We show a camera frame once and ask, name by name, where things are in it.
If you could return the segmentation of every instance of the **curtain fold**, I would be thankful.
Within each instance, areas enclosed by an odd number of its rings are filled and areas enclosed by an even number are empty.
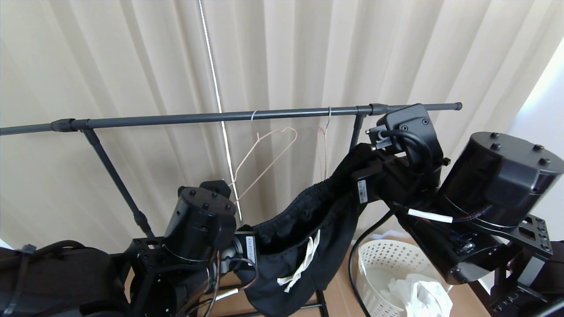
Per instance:
[[[0,6],[2,126],[218,111],[198,1]],[[202,1],[202,11],[224,112],[462,102],[462,111],[431,114],[451,158],[471,133],[508,129],[564,37],[561,1],[225,0]],[[377,119],[367,117],[363,128]],[[319,128],[328,121],[325,149]],[[255,142],[255,127],[260,135],[298,131],[241,198],[244,222],[272,218],[321,181],[325,168],[330,175],[349,149],[353,122],[226,122],[233,169]],[[178,186],[230,182],[220,123],[97,132],[158,235]],[[238,192],[292,139],[286,131],[261,141],[238,172]],[[359,229],[383,212],[381,204],[369,206]],[[83,135],[0,138],[4,241],[17,247],[76,239],[118,252],[141,235]]]

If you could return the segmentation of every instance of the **laundry basket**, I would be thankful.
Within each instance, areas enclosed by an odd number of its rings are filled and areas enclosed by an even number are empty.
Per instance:
[[[406,315],[401,301],[390,302],[379,293],[388,290],[392,278],[405,279],[410,273],[418,273],[440,281],[438,272],[423,251],[400,241],[374,240],[363,244],[358,264],[356,287],[371,317]]]

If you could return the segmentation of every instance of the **bolt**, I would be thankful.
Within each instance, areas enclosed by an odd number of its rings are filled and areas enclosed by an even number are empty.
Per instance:
[[[539,160],[539,164],[542,166],[548,166],[550,165],[550,159],[543,157]]]

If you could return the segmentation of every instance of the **plastic bag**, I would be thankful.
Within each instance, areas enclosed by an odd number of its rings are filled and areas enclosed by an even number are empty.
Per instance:
[[[448,317],[452,301],[441,284],[421,274],[408,274],[405,280],[392,279],[390,295],[405,305],[407,317]]]

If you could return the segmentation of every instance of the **white sticker label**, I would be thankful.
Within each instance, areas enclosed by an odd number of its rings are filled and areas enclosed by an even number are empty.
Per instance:
[[[247,243],[247,259],[251,260],[255,265],[257,264],[257,259],[255,257],[255,251],[254,251],[254,237],[253,236],[247,236],[245,237],[246,243]]]
[[[361,204],[368,202],[368,193],[366,192],[366,180],[358,182],[358,200]]]

